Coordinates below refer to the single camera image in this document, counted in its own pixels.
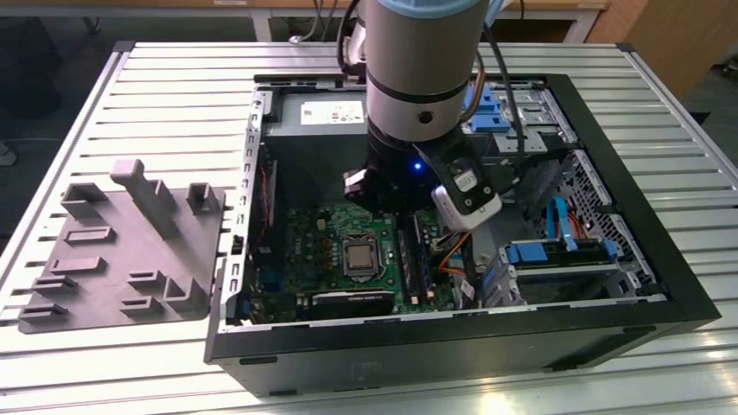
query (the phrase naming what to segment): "red wire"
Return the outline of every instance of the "red wire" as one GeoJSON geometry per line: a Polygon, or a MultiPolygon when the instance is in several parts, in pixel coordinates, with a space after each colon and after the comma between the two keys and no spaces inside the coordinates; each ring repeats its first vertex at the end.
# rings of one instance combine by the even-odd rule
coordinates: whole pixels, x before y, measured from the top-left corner
{"type": "Polygon", "coordinates": [[[267,197],[267,170],[262,166],[262,198],[264,199],[264,226],[262,227],[262,232],[259,233],[259,240],[256,246],[262,244],[262,239],[264,238],[264,233],[267,233],[268,228],[268,197],[267,197]]]}

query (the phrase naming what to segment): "black cable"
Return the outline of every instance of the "black cable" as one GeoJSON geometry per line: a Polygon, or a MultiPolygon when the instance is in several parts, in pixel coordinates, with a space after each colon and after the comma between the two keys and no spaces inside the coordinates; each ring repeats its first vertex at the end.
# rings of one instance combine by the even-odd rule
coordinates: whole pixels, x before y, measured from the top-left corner
{"type": "Polygon", "coordinates": [[[510,85],[510,74],[507,73],[507,65],[504,64],[503,53],[499,50],[492,31],[484,23],[484,36],[487,37],[488,46],[492,47],[495,52],[496,65],[499,66],[499,74],[503,77],[504,92],[507,95],[507,106],[510,107],[510,113],[512,115],[512,124],[515,129],[515,136],[518,137],[518,164],[522,164],[522,160],[526,157],[526,136],[522,132],[520,114],[518,114],[518,104],[515,103],[515,96],[512,94],[512,86],[510,85]]]}
{"type": "Polygon", "coordinates": [[[331,6],[331,11],[327,14],[327,24],[324,25],[326,27],[323,28],[323,35],[320,36],[320,41],[322,42],[326,41],[327,30],[331,27],[331,19],[334,19],[334,13],[335,13],[335,8],[336,7],[338,7],[338,0],[334,0],[334,5],[331,6]]]}
{"type": "Polygon", "coordinates": [[[351,18],[351,14],[354,13],[354,10],[356,9],[356,4],[359,4],[359,0],[351,0],[351,3],[348,4],[348,8],[346,9],[346,13],[342,17],[342,24],[338,27],[338,40],[335,42],[338,50],[335,51],[335,58],[338,59],[338,67],[342,68],[343,73],[352,73],[352,66],[346,63],[346,59],[343,58],[343,32],[346,31],[346,25],[348,23],[348,19],[351,18]]]}
{"type": "Polygon", "coordinates": [[[466,305],[466,307],[462,307],[464,310],[474,308],[476,298],[479,297],[478,293],[482,288],[479,287],[479,280],[476,278],[476,264],[474,264],[474,242],[471,240],[472,237],[470,236],[470,238],[462,244],[463,273],[466,274],[467,283],[470,283],[470,285],[474,287],[474,298],[463,304],[466,305]]]}

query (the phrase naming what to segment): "aluminum extrusion table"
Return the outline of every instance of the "aluminum extrusion table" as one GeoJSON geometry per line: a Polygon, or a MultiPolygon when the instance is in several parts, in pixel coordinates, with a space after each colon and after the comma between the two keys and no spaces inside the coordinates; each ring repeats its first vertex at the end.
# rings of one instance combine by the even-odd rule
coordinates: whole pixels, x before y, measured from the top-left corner
{"type": "MultiPolygon", "coordinates": [[[[149,178],[171,188],[198,181],[230,187],[231,203],[254,75],[336,71],[328,44],[137,43],[105,64],[0,258],[0,412],[734,412],[735,168],[635,53],[573,44],[506,44],[502,50],[512,72],[573,77],[721,320],[587,370],[263,401],[202,362],[207,320],[23,335],[16,317],[64,223],[59,196],[68,183],[112,188],[112,162],[136,157],[149,178]]],[[[480,52],[494,71],[490,49],[480,52]]],[[[224,233],[223,248],[228,240],[224,233]]]]}

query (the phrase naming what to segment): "dark floor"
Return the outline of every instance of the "dark floor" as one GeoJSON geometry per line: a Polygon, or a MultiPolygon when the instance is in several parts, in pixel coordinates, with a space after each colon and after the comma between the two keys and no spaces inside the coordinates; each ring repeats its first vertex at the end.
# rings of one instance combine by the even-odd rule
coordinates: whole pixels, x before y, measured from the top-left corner
{"type": "MultiPolygon", "coordinates": [[[[56,89],[63,95],[57,111],[41,119],[12,119],[0,111],[0,140],[16,152],[19,161],[0,167],[0,252],[21,218],[39,183],[47,173],[56,150],[77,116],[81,105],[119,40],[139,42],[252,42],[251,21],[246,18],[121,18],[103,19],[101,31],[89,36],[80,19],[44,19],[64,64],[53,73],[56,89]]],[[[310,22],[272,19],[275,40],[307,33],[310,22]]],[[[336,19],[330,38],[335,38],[336,19]]],[[[690,111],[711,112],[705,130],[734,162],[738,161],[738,81],[719,73],[706,76],[685,105],[690,111]]]]}

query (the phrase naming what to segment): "blue plastic clip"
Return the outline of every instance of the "blue plastic clip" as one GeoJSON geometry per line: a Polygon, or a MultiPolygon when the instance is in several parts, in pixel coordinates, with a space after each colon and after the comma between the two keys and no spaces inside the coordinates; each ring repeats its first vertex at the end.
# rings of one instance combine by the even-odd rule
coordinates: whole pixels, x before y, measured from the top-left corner
{"type": "Polygon", "coordinates": [[[611,261],[614,261],[618,258],[619,252],[618,252],[618,244],[611,239],[605,239],[602,241],[602,246],[605,247],[605,250],[607,252],[607,256],[611,261]]]}
{"type": "Polygon", "coordinates": [[[546,221],[547,221],[547,238],[555,239],[555,220],[554,220],[554,211],[558,215],[558,224],[562,228],[562,237],[565,238],[566,250],[577,251],[578,246],[574,242],[573,229],[569,226],[569,214],[566,213],[566,201],[560,196],[554,196],[548,201],[547,211],[546,211],[546,221]]]}
{"type": "Polygon", "coordinates": [[[520,254],[522,262],[546,262],[548,256],[546,255],[546,248],[540,242],[530,242],[526,244],[515,244],[518,253],[520,254]]]}
{"type": "MultiPolygon", "coordinates": [[[[474,88],[470,86],[466,90],[466,96],[463,97],[464,108],[470,107],[472,96],[474,88]]],[[[510,131],[510,122],[507,121],[507,118],[504,118],[500,108],[502,104],[499,99],[496,99],[496,96],[488,86],[484,86],[482,96],[479,97],[479,106],[470,119],[470,129],[472,132],[510,131]]]]}

